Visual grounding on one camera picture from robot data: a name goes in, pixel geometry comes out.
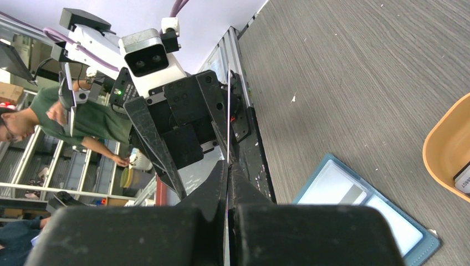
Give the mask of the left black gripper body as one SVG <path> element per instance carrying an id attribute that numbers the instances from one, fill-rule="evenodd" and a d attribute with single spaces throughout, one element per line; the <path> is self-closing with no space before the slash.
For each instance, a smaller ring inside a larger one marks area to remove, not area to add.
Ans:
<path id="1" fill-rule="evenodd" d="M 251 128 L 239 74 L 231 72 L 230 85 L 219 82 L 212 70 L 199 76 L 203 85 L 214 84 L 225 100 L 231 100 L 231 125 L 236 142 L 246 139 Z M 217 145 L 212 119 L 196 79 L 193 75 L 167 87 L 153 88 L 146 100 L 155 126 L 178 169 L 202 160 L 204 154 Z"/>

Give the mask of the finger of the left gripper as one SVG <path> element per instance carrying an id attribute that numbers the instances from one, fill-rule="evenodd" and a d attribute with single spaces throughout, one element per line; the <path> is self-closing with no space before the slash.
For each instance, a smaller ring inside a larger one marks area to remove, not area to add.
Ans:
<path id="1" fill-rule="evenodd" d="M 148 153 L 152 154 L 160 162 L 163 171 L 166 172 L 169 177 L 179 199 L 184 199 L 187 193 L 180 174 L 166 143 L 156 129 L 146 100 L 142 96 L 131 99 L 124 103 L 124 109 L 130 121 L 132 121 L 137 134 L 144 142 L 144 146 L 148 149 Z"/>
<path id="2" fill-rule="evenodd" d="M 207 110 L 212 120 L 212 127 L 222 153 L 227 162 L 234 162 L 235 156 L 231 145 L 231 132 L 229 131 L 226 107 L 224 104 L 223 90 L 219 84 L 216 73 L 206 70 L 196 74 L 196 80 L 200 86 Z"/>

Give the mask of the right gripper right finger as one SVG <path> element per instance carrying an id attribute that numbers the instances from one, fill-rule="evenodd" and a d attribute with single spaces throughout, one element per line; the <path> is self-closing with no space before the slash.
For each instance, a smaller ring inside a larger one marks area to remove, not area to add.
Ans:
<path id="1" fill-rule="evenodd" d="M 228 170 L 232 265 L 403 265 L 384 217 L 350 205 L 275 204 L 245 177 Z"/>

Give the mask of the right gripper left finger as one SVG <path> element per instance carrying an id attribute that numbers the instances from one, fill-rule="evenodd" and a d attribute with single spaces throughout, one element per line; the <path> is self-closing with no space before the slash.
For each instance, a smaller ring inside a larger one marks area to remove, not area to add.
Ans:
<path id="1" fill-rule="evenodd" d="M 58 209 L 27 265 L 224 265 L 225 161 L 175 206 Z"/>

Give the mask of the thin white card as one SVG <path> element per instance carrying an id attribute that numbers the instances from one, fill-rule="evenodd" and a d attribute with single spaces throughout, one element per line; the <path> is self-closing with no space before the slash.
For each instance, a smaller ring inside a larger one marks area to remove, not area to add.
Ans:
<path id="1" fill-rule="evenodd" d="M 231 69 L 230 69 L 230 64 L 227 63 L 227 156 L 226 156 L 226 161 L 227 165 L 230 165 L 230 159 L 231 159 Z"/>

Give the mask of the blue leather card holder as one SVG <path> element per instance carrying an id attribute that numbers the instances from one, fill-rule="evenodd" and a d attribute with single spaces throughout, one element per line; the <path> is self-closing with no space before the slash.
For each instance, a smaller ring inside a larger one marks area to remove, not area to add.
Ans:
<path id="1" fill-rule="evenodd" d="M 391 229 L 394 240 L 406 265 L 422 265 L 438 251 L 441 247 L 441 241 L 435 233 L 426 229 L 406 212 L 397 207 L 392 201 L 386 198 L 375 187 L 369 184 L 364 178 L 333 154 L 326 154 L 323 157 L 319 166 L 313 172 L 306 184 L 311 180 L 312 176 L 319 172 L 320 168 L 328 160 L 335 161 L 366 190 L 367 199 L 358 206 L 371 207 L 380 212 Z"/>

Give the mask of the black and white card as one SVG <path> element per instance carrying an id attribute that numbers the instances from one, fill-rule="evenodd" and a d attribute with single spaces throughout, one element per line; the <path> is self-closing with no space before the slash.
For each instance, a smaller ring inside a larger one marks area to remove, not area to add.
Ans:
<path id="1" fill-rule="evenodd" d="M 366 190 L 340 165 L 328 160 L 301 190 L 296 204 L 362 204 Z"/>

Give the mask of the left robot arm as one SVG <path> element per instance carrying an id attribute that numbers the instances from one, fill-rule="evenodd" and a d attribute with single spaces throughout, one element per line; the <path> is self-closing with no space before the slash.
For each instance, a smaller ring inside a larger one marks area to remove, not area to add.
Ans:
<path id="1" fill-rule="evenodd" d="M 124 37 L 111 25 L 80 9 L 64 8 L 60 25 L 67 35 L 44 29 L 59 50 L 58 60 L 83 63 L 114 81 L 109 105 L 132 122 L 139 149 L 179 198 L 185 198 L 179 170 L 219 146 L 229 160 L 254 131 L 253 108 L 242 77 L 229 66 L 189 74 L 180 50 L 178 18 L 161 28 Z"/>

